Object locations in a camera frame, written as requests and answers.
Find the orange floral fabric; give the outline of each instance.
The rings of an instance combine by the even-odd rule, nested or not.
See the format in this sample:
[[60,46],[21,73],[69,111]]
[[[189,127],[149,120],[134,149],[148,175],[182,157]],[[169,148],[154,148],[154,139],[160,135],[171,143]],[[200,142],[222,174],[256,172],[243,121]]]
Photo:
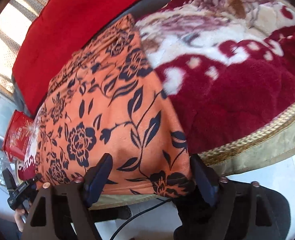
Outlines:
[[103,194],[186,195],[194,188],[181,125],[130,15],[75,53],[49,85],[36,172],[69,183],[113,157]]

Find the patterned curtain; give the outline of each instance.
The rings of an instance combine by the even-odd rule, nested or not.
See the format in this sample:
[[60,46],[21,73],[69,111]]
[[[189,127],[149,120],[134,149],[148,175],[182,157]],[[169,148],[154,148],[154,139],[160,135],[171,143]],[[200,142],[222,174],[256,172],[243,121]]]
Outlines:
[[13,100],[11,75],[31,23],[48,0],[11,0],[0,14],[0,93]]

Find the black cable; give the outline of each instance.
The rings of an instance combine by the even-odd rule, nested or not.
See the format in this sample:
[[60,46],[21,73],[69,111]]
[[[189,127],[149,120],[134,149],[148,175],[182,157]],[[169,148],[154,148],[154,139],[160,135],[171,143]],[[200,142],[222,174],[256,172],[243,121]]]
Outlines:
[[110,240],[113,240],[116,236],[117,236],[117,234],[122,230],[122,228],[123,227],[125,227],[128,223],[130,223],[133,219],[135,219],[135,218],[137,218],[138,216],[140,216],[140,215],[143,215],[144,213],[146,213],[146,212],[149,212],[149,211],[151,211],[151,210],[153,210],[153,209],[155,209],[155,208],[157,208],[157,207],[159,207],[159,206],[162,206],[163,204],[165,204],[165,203],[167,203],[167,202],[170,202],[170,201],[172,201],[173,200],[173,198],[169,198],[169,199],[167,199],[167,200],[164,200],[163,202],[161,202],[161,203],[159,203],[159,204],[157,204],[157,205],[155,205],[155,206],[153,206],[153,207],[150,207],[150,208],[148,208],[148,209],[146,209],[146,210],[144,210],[144,211],[142,211],[142,212],[140,212],[140,213],[137,213],[135,216],[133,216],[133,217],[131,217],[131,218],[129,218],[128,220],[126,220],[115,232],[114,232],[114,234],[111,236],[111,238],[110,238]]

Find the tiled floor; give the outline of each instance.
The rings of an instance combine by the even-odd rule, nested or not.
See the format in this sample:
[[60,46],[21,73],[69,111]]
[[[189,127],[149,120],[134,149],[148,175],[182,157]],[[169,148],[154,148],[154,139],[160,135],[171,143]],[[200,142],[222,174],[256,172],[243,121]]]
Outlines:
[[[243,174],[232,175],[230,179],[251,182],[257,180],[264,187],[274,189],[283,194],[290,204],[291,227],[287,240],[295,238],[295,156],[274,165],[249,171]],[[159,200],[131,205],[133,214],[137,214],[151,206],[158,204]],[[97,228],[103,240],[109,240],[124,220],[97,223]],[[171,240],[175,228],[181,225],[177,210],[172,203],[166,203],[126,225],[115,239],[117,240]]]

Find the hand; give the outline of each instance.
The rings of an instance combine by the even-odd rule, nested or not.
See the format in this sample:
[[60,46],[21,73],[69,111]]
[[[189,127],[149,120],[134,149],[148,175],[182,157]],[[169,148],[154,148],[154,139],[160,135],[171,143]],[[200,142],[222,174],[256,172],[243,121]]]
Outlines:
[[19,209],[19,208],[17,208],[14,212],[15,223],[18,226],[18,229],[20,232],[23,232],[24,222],[21,216],[23,216],[24,213],[25,213],[24,209]]

